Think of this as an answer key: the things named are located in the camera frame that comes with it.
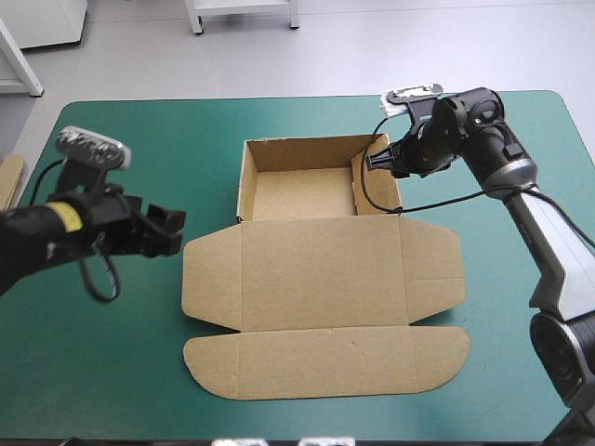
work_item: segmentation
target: cardboard box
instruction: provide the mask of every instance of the cardboard box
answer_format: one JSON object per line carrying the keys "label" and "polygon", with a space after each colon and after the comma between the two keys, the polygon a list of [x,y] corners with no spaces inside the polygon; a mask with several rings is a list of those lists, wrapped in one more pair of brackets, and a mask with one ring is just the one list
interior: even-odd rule
{"label": "cardboard box", "polygon": [[[358,135],[247,141],[238,221],[382,214],[365,199],[360,182],[361,152],[369,139],[370,135]],[[380,135],[370,153],[388,144],[389,138]],[[365,184],[377,203],[401,205],[390,172],[371,172]]]}
{"label": "cardboard box", "polygon": [[22,156],[9,154],[0,164],[0,210],[12,206],[24,167]]}
{"label": "cardboard box", "polygon": [[[237,400],[411,393],[452,378],[458,327],[409,326],[465,298],[458,236],[377,215],[361,193],[369,136],[247,141],[240,225],[186,245],[182,307],[241,331],[191,339],[207,390]],[[381,136],[371,152],[388,144]],[[372,196],[401,203],[389,172]]]}

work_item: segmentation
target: green table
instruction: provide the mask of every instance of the green table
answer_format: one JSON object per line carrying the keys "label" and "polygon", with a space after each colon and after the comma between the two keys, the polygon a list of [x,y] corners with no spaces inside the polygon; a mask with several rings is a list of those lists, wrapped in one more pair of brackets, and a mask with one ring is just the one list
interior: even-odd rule
{"label": "green table", "polygon": [[[511,127],[540,166],[542,190],[592,234],[593,165],[561,98],[503,97]],[[60,157],[53,141],[65,125],[121,139],[133,161],[112,181],[146,202],[186,209],[189,241],[234,224],[245,139],[369,133],[380,118],[376,96],[79,102],[62,111],[33,177]],[[386,130],[394,140],[407,126],[403,117]],[[400,186],[408,205],[478,189],[463,162]],[[508,213],[481,198],[415,217],[462,237],[468,300],[424,321],[460,325],[471,336],[469,358],[446,386],[367,398],[215,397],[191,378],[181,351],[187,339],[225,329],[182,313],[181,255],[121,257],[124,293],[109,306],[86,294],[75,264],[42,271],[0,297],[0,438],[542,439],[565,408],[529,341],[538,271]]]}

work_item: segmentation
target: white cabinet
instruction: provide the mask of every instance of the white cabinet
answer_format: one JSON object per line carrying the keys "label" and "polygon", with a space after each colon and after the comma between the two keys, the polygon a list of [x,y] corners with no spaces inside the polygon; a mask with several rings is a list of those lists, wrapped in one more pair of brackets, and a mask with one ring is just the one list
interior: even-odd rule
{"label": "white cabinet", "polygon": [[192,30],[203,33],[204,16],[251,13],[288,13],[291,28],[299,28],[299,0],[186,0]]}
{"label": "white cabinet", "polygon": [[86,0],[0,0],[4,20],[20,48],[81,40]]}
{"label": "white cabinet", "polygon": [[41,96],[44,88],[0,19],[0,93]]}

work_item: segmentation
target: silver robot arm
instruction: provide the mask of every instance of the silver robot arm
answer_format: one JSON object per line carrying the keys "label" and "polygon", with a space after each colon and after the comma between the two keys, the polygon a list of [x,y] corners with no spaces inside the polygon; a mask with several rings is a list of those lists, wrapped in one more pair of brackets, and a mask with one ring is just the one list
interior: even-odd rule
{"label": "silver robot arm", "polygon": [[595,255],[588,238],[538,190],[537,166],[508,127],[496,92],[476,88],[438,99],[441,94],[433,84],[383,97],[387,116],[407,112],[412,126],[367,157],[368,168],[424,177],[460,157],[486,195],[504,203],[541,272],[530,302],[540,309],[531,340],[570,408],[544,444],[595,445]]}

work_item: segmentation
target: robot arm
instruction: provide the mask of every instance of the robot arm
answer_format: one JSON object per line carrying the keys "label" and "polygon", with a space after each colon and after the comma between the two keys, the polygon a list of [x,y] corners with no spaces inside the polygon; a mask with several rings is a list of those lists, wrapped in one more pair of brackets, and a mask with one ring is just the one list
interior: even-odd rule
{"label": "robot arm", "polygon": [[507,125],[498,94],[486,88],[440,94],[439,85],[425,85],[383,97],[387,115],[408,112],[412,126],[367,157],[368,168],[424,177],[460,157],[483,191],[504,203],[541,272],[530,302],[540,308],[531,340],[571,409],[545,443],[595,444],[595,255],[539,193],[536,164]]}
{"label": "robot arm", "polygon": [[[120,294],[112,255],[171,256],[179,252],[185,213],[149,205],[106,182],[108,172],[125,170],[130,150],[121,142],[78,127],[64,128],[57,146],[66,158],[55,193],[47,203],[0,213],[0,295],[38,270],[78,261],[87,291],[110,302]],[[86,258],[99,256],[111,276],[112,295],[90,279]]]}

